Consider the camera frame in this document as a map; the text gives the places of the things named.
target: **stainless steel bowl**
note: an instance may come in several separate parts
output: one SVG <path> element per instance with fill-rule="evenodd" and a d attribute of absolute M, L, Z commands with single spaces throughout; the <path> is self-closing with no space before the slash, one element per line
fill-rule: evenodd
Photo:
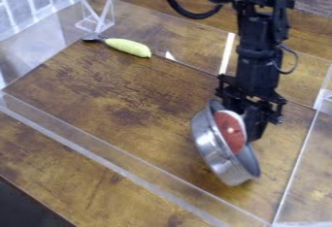
<path fill-rule="evenodd" d="M 206 108 L 191 120 L 191 134 L 200 156 L 211 171 L 227 185 L 238 185 L 261 174 L 259 164 L 250 144 L 235 155 L 231 153 L 212 113 L 224 110 L 222 104 L 211 99 Z"/>

